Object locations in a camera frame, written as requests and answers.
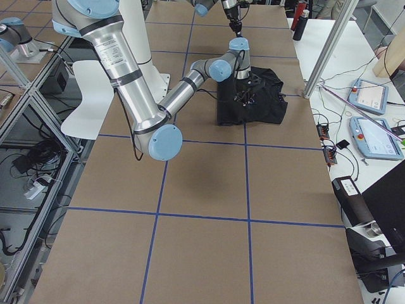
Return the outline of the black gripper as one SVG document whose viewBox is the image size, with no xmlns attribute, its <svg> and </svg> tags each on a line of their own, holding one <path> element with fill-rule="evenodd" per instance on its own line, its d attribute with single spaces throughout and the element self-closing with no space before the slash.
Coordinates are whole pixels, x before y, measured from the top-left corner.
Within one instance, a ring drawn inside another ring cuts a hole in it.
<svg viewBox="0 0 405 304">
<path fill-rule="evenodd" d="M 236 80 L 236 94 L 234 101 L 240 102 L 243 105 L 254 103 L 253 97 L 263 88 L 263 80 L 256 74 L 251 74 L 246 79 Z"/>
<path fill-rule="evenodd" d="M 242 37 L 242 22 L 240 20 L 239 8 L 226 8 L 224 13 L 229 21 L 229 26 L 237 37 Z"/>
</svg>

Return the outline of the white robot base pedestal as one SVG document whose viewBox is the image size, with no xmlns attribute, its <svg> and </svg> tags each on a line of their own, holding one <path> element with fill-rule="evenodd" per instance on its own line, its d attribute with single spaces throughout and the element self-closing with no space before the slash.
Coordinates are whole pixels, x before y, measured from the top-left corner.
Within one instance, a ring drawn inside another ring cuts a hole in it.
<svg viewBox="0 0 405 304">
<path fill-rule="evenodd" d="M 141 1 L 121 0 L 119 10 L 124 20 L 123 34 L 155 102 L 159 103 L 168 92 L 171 76 L 154 66 Z"/>
</svg>

